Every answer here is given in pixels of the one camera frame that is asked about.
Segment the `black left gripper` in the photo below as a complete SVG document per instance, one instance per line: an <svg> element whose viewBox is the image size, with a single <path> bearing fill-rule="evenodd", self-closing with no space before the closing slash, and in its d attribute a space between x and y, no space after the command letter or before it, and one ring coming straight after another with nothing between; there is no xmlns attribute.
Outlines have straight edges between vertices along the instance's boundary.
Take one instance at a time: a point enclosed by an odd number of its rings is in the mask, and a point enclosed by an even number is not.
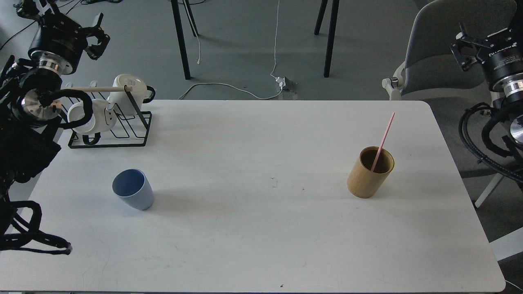
<svg viewBox="0 0 523 294"><path fill-rule="evenodd" d="M20 0L16 13L38 24L28 50L29 58L34 62L54 58L60 65L60 75L76 72L83 50L92 60L98 60L110 42L110 36L102 28L103 13L95 17L90 27L84 28L86 37L80 35L80 24L62 13L54 0ZM89 37L95 37L97 43L87 46Z"/></svg>

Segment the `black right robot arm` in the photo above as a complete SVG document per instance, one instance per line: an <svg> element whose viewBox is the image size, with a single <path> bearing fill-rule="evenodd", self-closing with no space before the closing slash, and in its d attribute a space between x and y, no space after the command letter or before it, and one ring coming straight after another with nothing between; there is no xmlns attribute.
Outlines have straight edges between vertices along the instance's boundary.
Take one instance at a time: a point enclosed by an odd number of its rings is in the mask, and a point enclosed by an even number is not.
<svg viewBox="0 0 523 294"><path fill-rule="evenodd" d="M459 26L456 41L450 46L456 63L464 72L479 64L493 95L490 104L479 103L465 110L459 121L460 139L479 163L522 185L522 34L508 27L480 39L468 35L463 22ZM514 158L516 167L496 162L472 141L467 125L478 111L489 112L481 130L486 149L502 158Z"/></svg>

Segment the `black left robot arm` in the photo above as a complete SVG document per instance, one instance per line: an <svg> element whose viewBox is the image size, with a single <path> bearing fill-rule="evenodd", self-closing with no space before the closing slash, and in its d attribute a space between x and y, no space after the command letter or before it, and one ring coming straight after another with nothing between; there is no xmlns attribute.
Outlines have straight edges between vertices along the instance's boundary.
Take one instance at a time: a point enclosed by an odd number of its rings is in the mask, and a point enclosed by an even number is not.
<svg viewBox="0 0 523 294"><path fill-rule="evenodd" d="M58 129L85 125L93 117L93 102L78 89L62 89L62 75L77 70L83 52L100 58L110 41L100 13L83 27L60 11L54 0L21 0L21 18L38 24L28 58L10 56L1 72L0 216L2 251L17 250L69 255L67 240L40 229L42 210L32 200L12 201L9 189L26 183L46 169L60 151Z"/></svg>

